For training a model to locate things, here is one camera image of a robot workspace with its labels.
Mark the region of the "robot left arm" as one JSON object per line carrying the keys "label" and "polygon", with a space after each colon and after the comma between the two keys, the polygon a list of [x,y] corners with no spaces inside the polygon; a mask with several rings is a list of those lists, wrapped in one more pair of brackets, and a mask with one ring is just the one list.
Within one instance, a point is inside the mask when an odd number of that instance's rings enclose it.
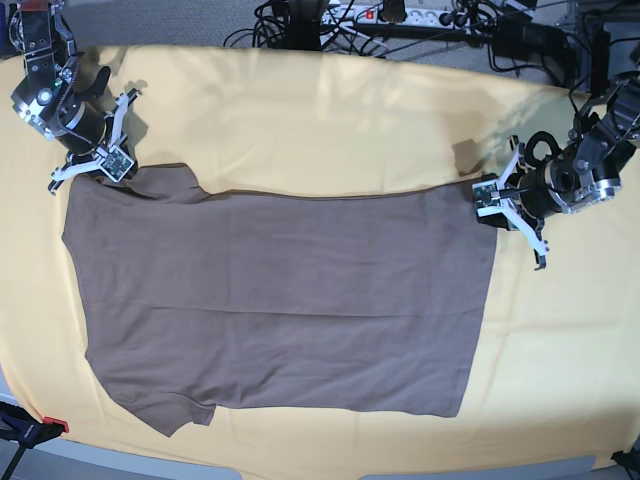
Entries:
{"label": "robot left arm", "polygon": [[635,154],[638,140],[639,74],[627,72],[574,113],[565,147],[546,131],[529,139],[496,188],[499,214],[505,218],[498,226],[513,226],[525,235],[536,268],[544,269],[545,220],[613,199],[622,187],[620,172]]}

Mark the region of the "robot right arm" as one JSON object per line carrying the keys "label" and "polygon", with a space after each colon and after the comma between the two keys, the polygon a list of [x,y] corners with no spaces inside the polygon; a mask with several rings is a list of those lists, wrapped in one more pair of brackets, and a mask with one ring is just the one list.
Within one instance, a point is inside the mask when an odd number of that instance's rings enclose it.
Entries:
{"label": "robot right arm", "polygon": [[54,194],[67,180],[89,174],[119,183],[138,169],[128,149],[124,119],[141,95],[133,88],[110,111],[92,102],[106,91],[111,69],[103,66],[84,90],[75,89],[82,53],[62,15],[63,1],[16,1],[9,6],[7,40],[22,55],[24,79],[11,95],[21,120],[66,149],[65,163],[51,174]]}

